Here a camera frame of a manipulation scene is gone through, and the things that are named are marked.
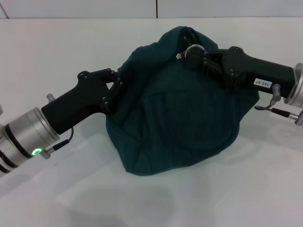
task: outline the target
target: white table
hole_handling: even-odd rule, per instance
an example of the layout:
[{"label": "white table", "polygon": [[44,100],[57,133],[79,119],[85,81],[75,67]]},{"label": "white table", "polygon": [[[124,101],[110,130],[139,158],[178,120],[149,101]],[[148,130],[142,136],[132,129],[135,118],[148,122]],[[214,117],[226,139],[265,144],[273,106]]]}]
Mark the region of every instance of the white table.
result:
[{"label": "white table", "polygon": [[[220,48],[295,66],[303,18],[0,20],[1,123],[72,89],[83,70],[116,70],[138,46],[178,25]],[[261,94],[259,104],[270,96]],[[299,112],[283,102],[277,105]],[[125,172],[96,114],[71,144],[0,179],[1,227],[298,227],[303,225],[303,128],[252,109],[236,141],[189,168]]]}]

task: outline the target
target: teal fabric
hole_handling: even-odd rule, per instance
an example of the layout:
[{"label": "teal fabric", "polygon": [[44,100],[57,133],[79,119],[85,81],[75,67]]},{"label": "teal fabric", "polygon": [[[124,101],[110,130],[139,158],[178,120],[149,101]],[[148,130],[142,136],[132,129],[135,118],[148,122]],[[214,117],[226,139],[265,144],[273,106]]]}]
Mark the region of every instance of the teal fabric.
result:
[{"label": "teal fabric", "polygon": [[[132,174],[153,175],[219,154],[235,141],[240,120],[259,99],[254,90],[223,90],[178,61],[184,29],[139,47],[119,69],[126,83],[134,78],[106,127]],[[195,33],[206,50],[218,48]]]}]

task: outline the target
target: green led light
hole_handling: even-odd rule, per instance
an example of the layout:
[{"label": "green led light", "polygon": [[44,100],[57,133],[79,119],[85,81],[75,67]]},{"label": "green led light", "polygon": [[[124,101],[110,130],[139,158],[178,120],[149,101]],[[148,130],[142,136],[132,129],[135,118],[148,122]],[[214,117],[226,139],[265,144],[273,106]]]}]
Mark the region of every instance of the green led light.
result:
[{"label": "green led light", "polygon": [[35,155],[39,154],[41,151],[42,151],[41,148],[36,148],[35,150],[33,150],[32,155],[35,156]]}]

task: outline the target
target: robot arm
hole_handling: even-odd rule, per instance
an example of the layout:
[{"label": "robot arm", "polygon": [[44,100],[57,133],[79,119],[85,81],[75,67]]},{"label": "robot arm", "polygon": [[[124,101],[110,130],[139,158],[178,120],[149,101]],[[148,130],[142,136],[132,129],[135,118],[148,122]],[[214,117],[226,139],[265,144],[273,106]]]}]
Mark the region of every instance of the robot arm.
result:
[{"label": "robot arm", "polygon": [[[281,97],[286,104],[303,108],[303,64],[292,69],[249,57],[239,47],[206,52],[197,44],[189,46],[176,58],[187,67],[200,70],[223,89],[252,88],[273,94],[268,107],[256,109],[269,110],[294,119],[297,125],[303,124],[302,112],[296,115],[270,109]],[[110,82],[114,84],[109,89],[107,83]],[[0,177],[37,154],[49,158],[52,152],[70,141],[53,145],[59,134],[90,115],[114,114],[126,89],[119,74],[111,69],[84,71],[78,75],[78,84],[71,91],[57,99],[50,97],[50,103],[41,110],[36,107],[6,126],[0,125]]]}]

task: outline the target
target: label sticker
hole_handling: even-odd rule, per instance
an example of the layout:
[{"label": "label sticker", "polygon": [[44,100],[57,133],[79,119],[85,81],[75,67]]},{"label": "label sticker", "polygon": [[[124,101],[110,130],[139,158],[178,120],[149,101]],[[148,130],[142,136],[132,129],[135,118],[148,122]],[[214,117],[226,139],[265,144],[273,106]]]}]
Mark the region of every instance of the label sticker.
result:
[{"label": "label sticker", "polygon": [[270,82],[270,81],[263,80],[263,79],[258,79],[258,78],[256,78],[255,82],[254,82],[254,85],[258,85],[258,86],[261,86],[261,87],[267,87],[267,88],[270,88],[271,84],[272,84],[272,82]]}]

